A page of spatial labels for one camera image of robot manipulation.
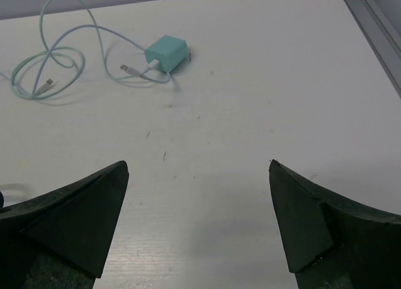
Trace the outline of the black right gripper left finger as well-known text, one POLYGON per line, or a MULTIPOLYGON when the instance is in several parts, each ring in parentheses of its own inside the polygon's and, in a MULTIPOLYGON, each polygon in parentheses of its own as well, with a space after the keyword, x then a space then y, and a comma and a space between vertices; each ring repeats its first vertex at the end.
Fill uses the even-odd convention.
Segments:
POLYGON ((33 199, 1 206, 1 288, 93 288, 128 185, 118 161, 33 199))

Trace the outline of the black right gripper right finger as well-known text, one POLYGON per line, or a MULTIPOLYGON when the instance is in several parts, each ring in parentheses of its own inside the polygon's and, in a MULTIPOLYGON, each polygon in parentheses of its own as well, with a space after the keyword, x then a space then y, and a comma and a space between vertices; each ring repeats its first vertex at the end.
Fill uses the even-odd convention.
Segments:
POLYGON ((400 216, 321 187, 276 160, 274 212, 298 288, 400 288, 400 216))

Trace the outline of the teal charger cube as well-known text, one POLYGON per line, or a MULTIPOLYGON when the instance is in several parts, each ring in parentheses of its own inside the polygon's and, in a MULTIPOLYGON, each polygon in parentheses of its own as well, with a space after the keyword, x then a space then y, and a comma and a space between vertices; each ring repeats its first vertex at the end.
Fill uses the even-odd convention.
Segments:
POLYGON ((189 56, 187 42, 175 36, 164 35, 145 50, 147 63, 159 62, 157 69, 170 73, 189 56))

